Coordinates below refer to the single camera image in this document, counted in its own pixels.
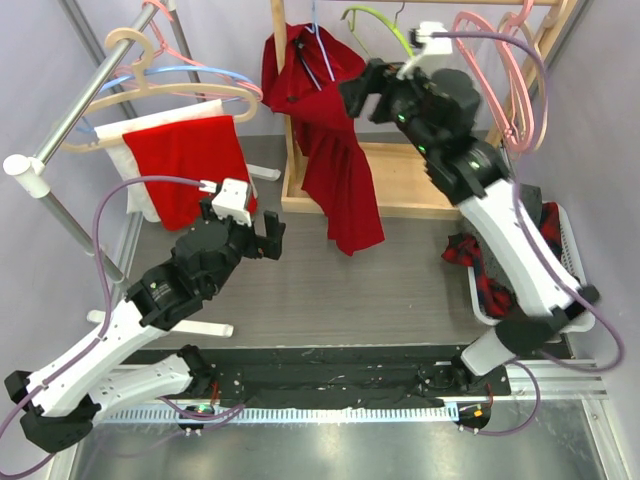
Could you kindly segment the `blue wire hanger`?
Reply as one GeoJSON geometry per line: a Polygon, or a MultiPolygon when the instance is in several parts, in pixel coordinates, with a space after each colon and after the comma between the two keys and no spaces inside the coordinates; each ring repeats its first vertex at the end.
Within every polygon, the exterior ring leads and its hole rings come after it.
{"type": "MultiPolygon", "coordinates": [[[[320,52],[320,57],[324,62],[326,72],[329,76],[329,80],[335,81],[336,78],[335,78],[334,70],[329,60],[329,55],[327,54],[327,51],[325,49],[322,36],[320,34],[320,28],[319,28],[318,17],[317,17],[317,1],[316,0],[311,1],[311,20],[308,23],[303,25],[303,30],[306,31],[308,35],[315,40],[316,45],[320,52]]],[[[301,65],[303,66],[305,73],[307,74],[309,80],[311,81],[315,89],[317,91],[321,91],[323,89],[323,85],[318,80],[314,70],[310,67],[309,63],[306,61],[303,55],[305,43],[300,39],[296,39],[295,45],[296,45],[296,56],[300,61],[301,65]]]]}

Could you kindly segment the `dark red skirt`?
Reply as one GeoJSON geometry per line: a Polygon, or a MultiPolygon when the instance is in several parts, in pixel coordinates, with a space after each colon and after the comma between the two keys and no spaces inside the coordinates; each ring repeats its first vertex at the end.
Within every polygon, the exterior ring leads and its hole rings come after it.
{"type": "Polygon", "coordinates": [[[277,68],[275,40],[266,40],[262,60],[263,103],[288,115],[296,141],[307,157],[302,189],[328,220],[327,236],[346,255],[384,241],[374,183],[359,145],[354,120],[346,115],[338,84],[360,75],[363,59],[320,27],[334,70],[330,81],[316,42],[304,24],[286,27],[285,64],[277,68]],[[305,43],[303,55],[323,89],[317,91],[296,56],[295,40],[305,43]]]}

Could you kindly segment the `grey dotted garment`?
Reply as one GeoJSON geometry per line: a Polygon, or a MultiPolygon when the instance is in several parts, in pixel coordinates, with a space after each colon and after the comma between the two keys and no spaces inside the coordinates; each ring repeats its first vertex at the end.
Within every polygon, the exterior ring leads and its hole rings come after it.
{"type": "MultiPolygon", "coordinates": [[[[541,189],[538,186],[522,184],[520,188],[520,199],[534,226],[540,228],[543,210],[541,189]]],[[[486,275],[514,296],[514,287],[484,236],[476,233],[475,238],[482,253],[486,275]]]]}

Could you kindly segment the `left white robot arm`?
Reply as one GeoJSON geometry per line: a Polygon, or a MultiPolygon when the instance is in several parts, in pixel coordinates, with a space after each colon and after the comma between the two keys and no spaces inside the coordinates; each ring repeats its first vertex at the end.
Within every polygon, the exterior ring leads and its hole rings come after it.
{"type": "Polygon", "coordinates": [[[113,372],[200,311],[242,259],[280,258],[286,225],[277,213],[265,212],[266,233],[259,235],[249,213],[235,219],[209,198],[200,207],[200,217],[176,240],[170,258],[147,270],[101,325],[50,365],[6,378],[31,443],[57,453],[118,409],[175,394],[200,399],[211,391],[215,370],[193,345],[135,372],[113,372]]]}

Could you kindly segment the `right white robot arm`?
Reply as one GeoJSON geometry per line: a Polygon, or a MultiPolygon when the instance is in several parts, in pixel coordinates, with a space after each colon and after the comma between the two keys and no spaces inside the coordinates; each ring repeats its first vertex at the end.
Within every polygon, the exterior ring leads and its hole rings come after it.
{"type": "Polygon", "coordinates": [[[570,275],[543,239],[496,148],[473,135],[481,96],[466,73],[416,69],[403,76],[399,64],[373,59],[338,91],[351,118],[378,95],[370,121],[392,123],[405,135],[432,184],[478,231],[513,287],[514,309],[456,359],[457,391],[477,393],[490,372],[539,349],[599,300],[598,290],[570,275]]]}

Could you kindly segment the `green hanger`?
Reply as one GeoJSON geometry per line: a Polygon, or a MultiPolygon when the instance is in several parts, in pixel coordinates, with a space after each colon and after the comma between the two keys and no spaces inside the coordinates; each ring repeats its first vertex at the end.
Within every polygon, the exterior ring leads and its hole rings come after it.
{"type": "Polygon", "coordinates": [[[348,6],[343,10],[339,20],[346,25],[347,31],[355,40],[357,45],[361,48],[362,52],[366,55],[367,58],[373,58],[374,51],[369,48],[366,40],[359,35],[359,15],[363,15],[368,19],[372,19],[373,21],[375,21],[382,28],[382,30],[386,32],[386,35],[389,38],[392,38],[393,41],[403,50],[403,52],[409,58],[411,58],[414,56],[413,47],[409,44],[406,36],[399,30],[397,26],[397,17],[403,9],[404,6],[401,6],[397,11],[396,16],[393,19],[389,19],[384,13],[375,8],[354,4],[348,6]]]}

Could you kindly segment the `pink hanger right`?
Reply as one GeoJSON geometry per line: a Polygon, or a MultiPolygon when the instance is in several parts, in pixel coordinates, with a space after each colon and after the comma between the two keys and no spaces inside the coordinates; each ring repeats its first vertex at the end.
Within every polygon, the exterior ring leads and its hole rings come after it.
{"type": "Polygon", "coordinates": [[[533,147],[536,137],[529,87],[515,54],[519,49],[516,42],[537,49],[527,24],[533,5],[532,1],[521,1],[497,22],[463,10],[452,23],[454,45],[484,95],[495,134],[517,154],[533,147]]]}

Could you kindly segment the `pink hanger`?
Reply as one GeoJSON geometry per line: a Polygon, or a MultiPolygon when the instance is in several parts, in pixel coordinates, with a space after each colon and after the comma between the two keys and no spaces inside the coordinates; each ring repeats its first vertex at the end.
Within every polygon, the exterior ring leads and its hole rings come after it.
{"type": "Polygon", "coordinates": [[[117,67],[114,79],[109,82],[110,86],[121,84],[131,84],[136,81],[139,86],[143,85],[144,80],[151,75],[171,72],[184,72],[190,75],[193,82],[199,83],[199,73],[212,74],[220,77],[224,81],[224,86],[242,88],[247,90],[251,96],[257,100],[263,100],[263,91],[248,77],[239,73],[219,69],[215,67],[205,66],[189,57],[189,48],[186,45],[186,39],[182,33],[182,27],[176,13],[176,7],[172,1],[164,4],[162,1],[143,1],[142,6],[152,5],[158,9],[169,21],[174,31],[176,40],[181,41],[180,50],[175,50],[165,39],[161,29],[154,20],[151,20],[149,27],[154,34],[158,48],[147,54],[147,48],[143,48],[143,52],[139,58],[129,66],[117,67]],[[162,55],[168,55],[177,60],[175,65],[153,66],[153,62],[162,55]]]}
{"type": "Polygon", "coordinates": [[[452,23],[454,45],[484,95],[495,134],[517,154],[533,147],[536,137],[529,87],[515,54],[519,49],[516,42],[537,49],[527,24],[533,5],[532,1],[521,1],[497,22],[463,10],[452,23]]]}

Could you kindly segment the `beige wooden hanger right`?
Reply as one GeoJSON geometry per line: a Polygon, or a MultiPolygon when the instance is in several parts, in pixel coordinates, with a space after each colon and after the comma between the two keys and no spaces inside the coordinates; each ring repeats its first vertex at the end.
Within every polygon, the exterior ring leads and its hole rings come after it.
{"type": "Polygon", "coordinates": [[[516,62],[522,82],[508,73],[511,106],[507,108],[507,119],[516,137],[524,142],[521,155],[537,150],[545,138],[549,110],[546,61],[576,5],[576,1],[554,1],[540,25],[533,29],[528,18],[534,1],[522,1],[518,12],[508,12],[499,23],[500,33],[523,41],[536,53],[536,57],[528,54],[522,65],[516,62]]]}

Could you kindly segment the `beige wooden hanger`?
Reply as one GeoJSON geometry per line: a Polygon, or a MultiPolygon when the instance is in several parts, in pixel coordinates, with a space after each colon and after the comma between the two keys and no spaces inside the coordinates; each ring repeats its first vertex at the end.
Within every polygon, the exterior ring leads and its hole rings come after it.
{"type": "Polygon", "coordinates": [[[549,110],[546,61],[576,5],[576,1],[554,1],[540,25],[533,29],[528,18],[534,1],[522,1],[518,12],[508,12],[499,23],[500,33],[523,41],[536,53],[536,57],[528,54],[522,65],[516,62],[522,82],[508,73],[511,106],[507,108],[507,119],[516,137],[524,142],[521,155],[537,150],[545,138],[549,110]]]}
{"type": "Polygon", "coordinates": [[[240,79],[239,75],[222,73],[219,69],[206,66],[174,65],[168,67],[152,68],[154,61],[153,47],[150,39],[142,32],[131,27],[121,27],[112,30],[105,39],[105,46],[114,49],[116,43],[121,40],[132,40],[142,47],[142,53],[138,60],[130,65],[131,72],[107,81],[98,91],[99,98],[92,100],[84,107],[81,116],[94,113],[108,107],[122,104],[126,101],[146,99],[159,95],[186,96],[196,99],[223,101],[243,100],[247,103],[247,110],[235,116],[237,123],[251,120],[258,109],[258,102],[263,99],[263,93],[251,81],[240,79]],[[154,84],[148,80],[149,76],[171,72],[189,73],[213,73],[222,77],[228,77],[225,84],[180,82],[154,84]]]}

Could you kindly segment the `beige wooden hanger left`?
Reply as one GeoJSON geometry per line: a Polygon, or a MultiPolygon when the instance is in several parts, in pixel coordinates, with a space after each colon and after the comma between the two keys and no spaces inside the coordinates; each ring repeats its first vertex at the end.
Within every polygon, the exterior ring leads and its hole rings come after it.
{"type": "Polygon", "coordinates": [[[81,116],[94,113],[108,107],[122,104],[126,101],[146,99],[159,95],[186,96],[196,99],[223,101],[243,100],[247,103],[247,110],[235,116],[237,123],[251,120],[258,109],[258,102],[263,99],[263,93],[251,81],[240,79],[239,75],[222,73],[219,69],[206,66],[174,65],[168,67],[152,68],[154,61],[153,47],[150,39],[142,32],[131,27],[121,27],[112,30],[105,39],[105,46],[114,49],[116,43],[121,40],[132,40],[142,47],[142,53],[138,60],[130,65],[131,72],[107,81],[98,91],[99,98],[92,100],[84,107],[81,116]],[[213,73],[222,77],[228,77],[225,84],[180,82],[154,84],[148,80],[149,76],[171,72],[189,73],[213,73]]]}

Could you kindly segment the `blue hanger left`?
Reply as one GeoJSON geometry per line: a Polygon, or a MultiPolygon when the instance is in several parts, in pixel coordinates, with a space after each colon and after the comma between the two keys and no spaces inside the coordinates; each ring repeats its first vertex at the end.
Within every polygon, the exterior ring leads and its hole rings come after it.
{"type": "Polygon", "coordinates": [[[99,98],[87,108],[93,113],[127,101],[139,100],[159,95],[193,97],[197,100],[221,100],[222,103],[243,101],[246,110],[235,116],[237,122],[252,120],[258,111],[258,102],[263,98],[262,90],[248,77],[214,67],[201,65],[173,65],[163,67],[134,66],[126,69],[118,67],[116,76],[108,80],[98,91],[99,98]],[[162,74],[188,73],[210,74],[222,82],[173,82],[156,84],[150,81],[162,74]]]}

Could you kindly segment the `pink hanger left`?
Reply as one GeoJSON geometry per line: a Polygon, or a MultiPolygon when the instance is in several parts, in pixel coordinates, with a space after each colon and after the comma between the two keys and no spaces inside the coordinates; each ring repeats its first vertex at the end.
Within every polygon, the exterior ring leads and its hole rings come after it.
{"type": "Polygon", "coordinates": [[[190,75],[193,82],[199,83],[199,73],[212,74],[220,77],[224,81],[224,86],[242,88],[247,90],[251,96],[257,100],[263,100],[263,91],[248,77],[239,73],[219,69],[215,67],[205,66],[189,57],[189,48],[186,45],[186,39],[182,33],[182,27],[176,13],[176,7],[172,1],[164,4],[162,1],[143,1],[142,6],[152,5],[158,9],[169,21],[174,31],[176,40],[181,41],[180,50],[175,50],[165,39],[161,29],[154,20],[151,20],[149,27],[154,34],[158,48],[147,54],[147,48],[143,48],[143,52],[139,58],[129,66],[117,67],[114,79],[109,82],[110,86],[121,84],[131,84],[136,81],[139,86],[143,85],[144,80],[151,75],[171,72],[184,72],[190,75]],[[153,62],[162,55],[168,55],[177,60],[175,65],[153,66],[153,62]]]}

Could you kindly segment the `wooden clothes rack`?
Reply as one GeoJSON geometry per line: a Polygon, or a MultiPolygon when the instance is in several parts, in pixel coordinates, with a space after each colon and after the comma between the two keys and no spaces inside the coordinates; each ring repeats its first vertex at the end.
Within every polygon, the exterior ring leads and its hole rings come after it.
{"type": "MultiPolygon", "coordinates": [[[[577,19],[585,1],[538,1],[549,8],[535,35],[533,45],[543,59],[552,59],[577,19]]],[[[286,116],[287,161],[281,205],[290,213],[320,214],[321,208],[303,190],[307,158],[296,144],[291,119],[286,116]]],[[[422,160],[410,146],[400,143],[361,144],[373,178],[380,215],[383,217],[455,221],[459,212],[423,172],[422,160]]]]}

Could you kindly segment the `bright red hung garment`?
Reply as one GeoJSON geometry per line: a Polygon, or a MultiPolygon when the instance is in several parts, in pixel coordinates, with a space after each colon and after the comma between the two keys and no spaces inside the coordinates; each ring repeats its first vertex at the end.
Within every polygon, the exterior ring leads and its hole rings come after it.
{"type": "MultiPolygon", "coordinates": [[[[230,115],[174,122],[123,135],[143,176],[168,175],[220,183],[251,181],[230,115]]],[[[195,187],[150,182],[146,185],[165,229],[181,230],[199,215],[205,193],[195,187]]]]}

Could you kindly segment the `white hung cloth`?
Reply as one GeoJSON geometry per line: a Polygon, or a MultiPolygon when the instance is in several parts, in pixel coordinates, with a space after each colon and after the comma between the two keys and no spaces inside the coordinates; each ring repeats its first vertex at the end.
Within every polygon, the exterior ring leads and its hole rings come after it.
{"type": "MultiPolygon", "coordinates": [[[[129,180],[143,175],[140,174],[133,153],[123,140],[124,134],[179,121],[222,115],[227,115],[224,113],[222,102],[219,100],[213,100],[154,113],[132,120],[99,126],[95,129],[95,132],[101,142],[109,138],[117,138],[121,141],[119,145],[112,148],[105,148],[105,150],[121,177],[124,180],[129,180]]],[[[260,167],[248,164],[247,162],[246,165],[250,178],[253,173],[257,173],[262,170],[260,167]]],[[[147,221],[161,223],[160,217],[146,188],[148,183],[150,182],[138,183],[128,188],[127,211],[140,212],[147,221]]]]}

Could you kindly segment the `red plaid garment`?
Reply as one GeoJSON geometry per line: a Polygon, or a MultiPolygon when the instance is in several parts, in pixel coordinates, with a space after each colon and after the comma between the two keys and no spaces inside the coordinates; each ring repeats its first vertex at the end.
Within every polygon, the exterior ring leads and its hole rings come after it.
{"type": "MultiPolygon", "coordinates": [[[[560,260],[563,247],[559,205],[555,202],[543,203],[537,225],[545,242],[560,260]]],[[[476,300],[484,314],[493,319],[502,319],[515,307],[516,296],[507,286],[507,277],[498,279],[504,272],[489,247],[482,246],[480,240],[480,234],[464,219],[462,231],[448,237],[448,245],[441,257],[451,264],[471,268],[472,278],[476,282],[476,300]]]]}

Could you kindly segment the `metal clothes rack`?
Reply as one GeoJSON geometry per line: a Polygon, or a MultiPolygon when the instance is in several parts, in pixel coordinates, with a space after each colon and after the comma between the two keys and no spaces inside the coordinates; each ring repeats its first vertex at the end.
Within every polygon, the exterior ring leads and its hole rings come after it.
{"type": "Polygon", "coordinates": [[[75,127],[76,123],[83,118],[86,113],[91,111],[100,110],[111,105],[143,98],[152,94],[172,94],[180,91],[196,94],[228,93],[233,97],[244,98],[248,102],[249,108],[245,114],[237,117],[239,122],[252,119],[257,111],[257,99],[250,94],[246,88],[198,82],[160,86],[150,86],[148,84],[145,75],[153,63],[153,53],[151,41],[144,34],[144,30],[153,23],[154,16],[159,12],[163,13],[172,22],[177,20],[175,3],[173,1],[145,1],[141,13],[135,19],[133,26],[121,27],[109,32],[105,38],[105,47],[110,49],[111,52],[98,65],[98,69],[91,77],[89,84],[81,92],[75,103],[71,105],[68,112],[46,139],[40,150],[31,157],[21,154],[10,155],[3,163],[5,173],[15,178],[32,198],[42,200],[45,205],[50,208],[52,214],[62,226],[83,246],[85,253],[98,262],[99,276],[103,279],[111,279],[116,285],[120,284],[124,287],[128,285],[126,274],[100,250],[99,241],[92,238],[91,235],[79,225],[76,219],[57,198],[55,198],[51,192],[50,185],[41,177],[46,164],[60,149],[75,153],[87,153],[112,148],[121,143],[117,138],[109,138],[103,142],[96,141],[91,144],[67,144],[65,140],[72,131],[72,128],[75,127]],[[131,66],[132,74],[138,83],[138,88],[136,90],[117,92],[97,101],[95,97],[98,93],[112,87],[109,77],[134,44],[139,44],[143,48],[141,59],[134,62],[131,66]]]}

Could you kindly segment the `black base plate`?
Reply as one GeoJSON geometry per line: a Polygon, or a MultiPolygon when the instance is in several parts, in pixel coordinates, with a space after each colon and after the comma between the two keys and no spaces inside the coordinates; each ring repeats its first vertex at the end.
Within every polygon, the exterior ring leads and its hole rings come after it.
{"type": "Polygon", "coordinates": [[[445,399],[506,397],[505,368],[467,377],[458,346],[398,345],[204,349],[224,406],[264,409],[439,407],[445,399]]]}

